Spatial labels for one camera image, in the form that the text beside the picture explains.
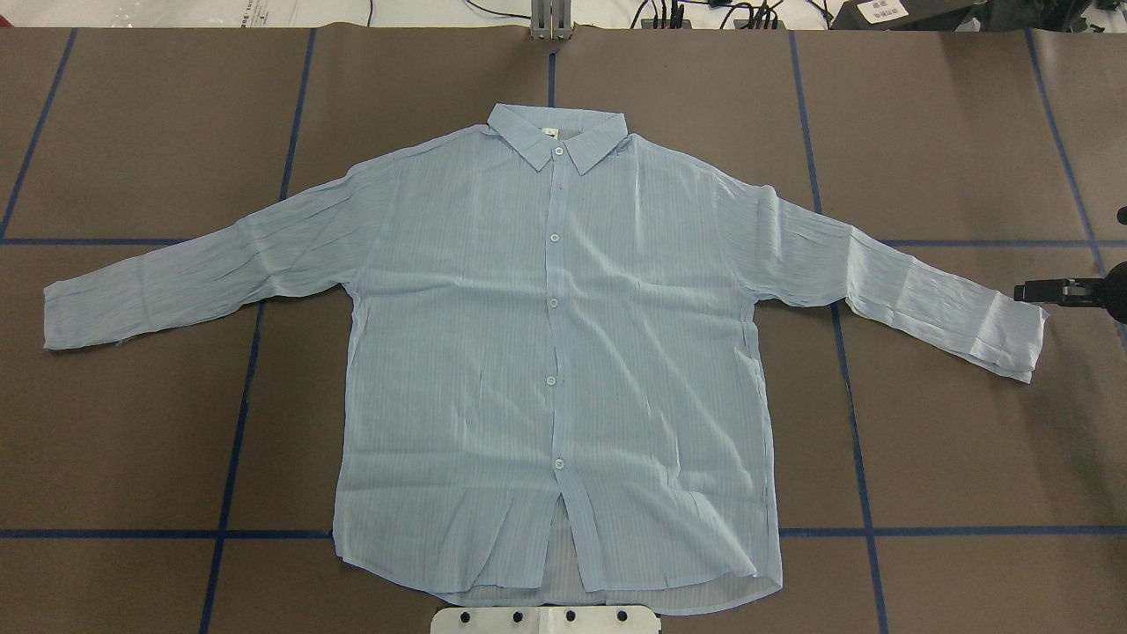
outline black cable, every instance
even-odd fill
[[[635,19],[630,20],[630,28],[633,28],[638,24],[638,16],[641,15],[641,10],[646,8],[646,5],[654,5],[654,26],[657,26],[657,3],[654,0],[641,0],[641,5],[638,5],[638,10],[635,11]]]
[[[822,6],[819,7],[815,0],[806,0],[808,5],[814,7],[822,14],[822,19],[826,20],[826,29],[829,28],[829,23],[834,19],[834,15],[829,12],[829,6],[826,5],[826,0],[822,0]]]
[[[532,16],[522,16],[521,14],[506,14],[504,11],[494,11],[492,9],[486,9],[481,5],[473,2],[473,0],[465,0],[465,3],[469,5],[470,7],[473,7],[474,9],[478,9],[479,11],[485,11],[487,14],[492,14],[495,16],[500,16],[503,18],[522,18],[526,20],[532,19]]]
[[[752,7],[751,2],[736,2],[735,5],[731,6],[731,8],[728,9],[728,12],[724,15],[724,19],[720,21],[720,28],[724,28],[725,25],[728,24],[728,18],[730,18],[731,14],[734,14],[736,9],[740,7],[747,9],[747,21],[752,21],[752,19],[755,18],[755,7]]]
[[[743,28],[752,29],[760,28],[760,26],[762,26],[764,30],[779,28],[779,12],[775,11],[775,9],[779,8],[779,5],[782,5],[782,1],[783,0],[779,0],[769,7],[766,0],[763,0],[763,3],[760,5],[760,10],[755,12],[755,17],[752,20],[748,20]]]

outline light blue shirt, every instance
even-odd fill
[[[354,302],[337,553],[465,605],[696,614],[781,588],[760,300],[845,297],[1027,383],[1046,319],[621,114],[498,105],[50,285],[46,348],[336,284]]]

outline grid line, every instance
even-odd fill
[[[11,216],[16,212],[16,200],[19,198],[19,190],[24,187],[24,178],[27,177],[27,170],[32,167],[32,157],[35,155],[35,146],[39,143],[39,134],[43,133],[43,126],[47,122],[47,113],[51,111],[51,104],[55,100],[55,92],[59,90],[59,84],[63,80],[63,71],[66,69],[66,62],[70,60],[71,50],[74,48],[74,38],[78,37],[78,29],[72,28],[70,37],[66,38],[66,46],[63,48],[63,54],[59,59],[59,68],[55,69],[55,78],[51,81],[51,89],[47,90],[47,98],[43,100],[43,109],[39,111],[39,118],[35,122],[35,131],[32,132],[32,140],[27,143],[27,151],[24,152],[24,162],[19,166],[19,172],[16,175],[16,182],[11,186],[11,195],[8,196],[8,205],[5,207],[3,217],[0,218],[0,239],[3,239],[5,233],[8,231],[8,223],[11,222]]]
[[[1061,137],[1056,115],[1053,114],[1053,104],[1049,101],[1048,90],[1045,89],[1045,77],[1041,74],[1041,63],[1037,56],[1037,43],[1033,42],[1033,32],[1028,28],[1026,29],[1026,46],[1029,48],[1029,61],[1033,65],[1033,77],[1037,80],[1037,92],[1041,97],[1041,106],[1045,108],[1045,118],[1048,120],[1049,131],[1053,133],[1053,142],[1056,144],[1057,154],[1061,157],[1061,164],[1064,167],[1065,177],[1068,179],[1068,188],[1072,189],[1072,197],[1076,203],[1080,221],[1084,225],[1084,235],[1088,236],[1088,244],[1092,249],[1092,257],[1095,259],[1095,266],[1100,270],[1100,277],[1106,277],[1108,269],[1103,266],[1103,255],[1100,253],[1099,242],[1095,240],[1095,231],[1092,230],[1092,220],[1088,215],[1084,197],[1080,194],[1080,184],[1076,182],[1076,173],[1072,169],[1072,161],[1068,160],[1068,152],[1064,148],[1064,139]],[[1119,342],[1122,345],[1124,351],[1127,351],[1127,329],[1122,324],[1116,323],[1116,332],[1119,334]]]
[[[798,56],[798,38],[795,32],[788,32],[790,39],[790,60],[795,73],[795,90],[798,96],[798,116],[802,124],[802,144],[806,148],[806,167],[810,177],[810,190],[814,195],[814,211],[822,212],[822,190],[818,186],[818,170],[814,161],[814,142],[810,137],[810,122],[807,117],[806,92],[802,89],[802,68]],[[837,361],[841,366],[842,381],[845,384],[845,396],[849,401],[849,420],[853,434],[853,468],[857,474],[858,497],[861,503],[861,520],[864,524],[862,536],[869,553],[869,573],[872,579],[872,597],[877,609],[877,624],[881,634],[888,634],[888,615],[885,609],[885,590],[880,580],[880,560],[877,556],[877,539],[872,533],[872,512],[869,508],[869,488],[864,476],[864,457],[861,452],[861,435],[857,427],[857,408],[853,405],[853,384],[850,381],[849,363],[845,358],[845,340],[842,336],[841,312],[837,302],[829,306],[833,315],[834,339],[837,345]]]
[[[1015,525],[1015,526],[908,526],[908,527],[832,527],[781,528],[784,539],[818,539],[836,537],[1070,537],[1093,535],[1127,536],[1127,525]],[[303,529],[147,529],[147,528],[3,528],[0,539],[332,539],[331,530]]]
[[[301,115],[305,102],[305,90],[309,87],[309,69],[313,59],[313,46],[317,43],[317,29],[309,29],[309,39],[305,44],[305,60],[301,71],[301,84],[298,88],[298,104],[293,111],[293,126],[290,130],[290,145],[286,150],[285,167],[282,170],[282,186],[278,191],[278,200],[283,200],[290,193],[290,176],[293,171],[293,159],[298,151],[298,134],[301,131]],[[263,314],[266,312],[266,302],[258,302],[258,312],[255,315],[255,333],[250,340],[250,356],[247,361],[247,377],[242,384],[242,401],[239,404],[239,419],[234,428],[234,441],[231,444],[231,462],[227,472],[227,484],[223,489],[223,506],[220,509],[219,530],[215,537],[215,547],[212,552],[211,572],[207,575],[207,591],[204,595],[204,606],[199,616],[199,634],[207,634],[211,627],[212,608],[215,605],[215,592],[219,587],[219,573],[223,565],[223,547],[228,538],[228,523],[231,517],[231,501],[234,498],[234,482],[239,473],[239,455],[242,450],[242,438],[247,429],[247,414],[250,411],[250,386],[255,379],[255,370],[258,365],[258,350],[263,339]]]
[[[192,238],[2,238],[0,245],[169,245]],[[975,247],[975,248],[1090,248],[1088,240],[947,240],[906,238],[879,240],[890,247]],[[1127,240],[1095,240],[1100,247],[1127,247]]]

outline shirt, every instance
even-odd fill
[[[354,305],[337,553],[463,605],[698,614],[781,588],[760,300],[844,297],[1027,383],[1046,319],[621,114],[497,105],[51,284],[46,348],[335,284]]]

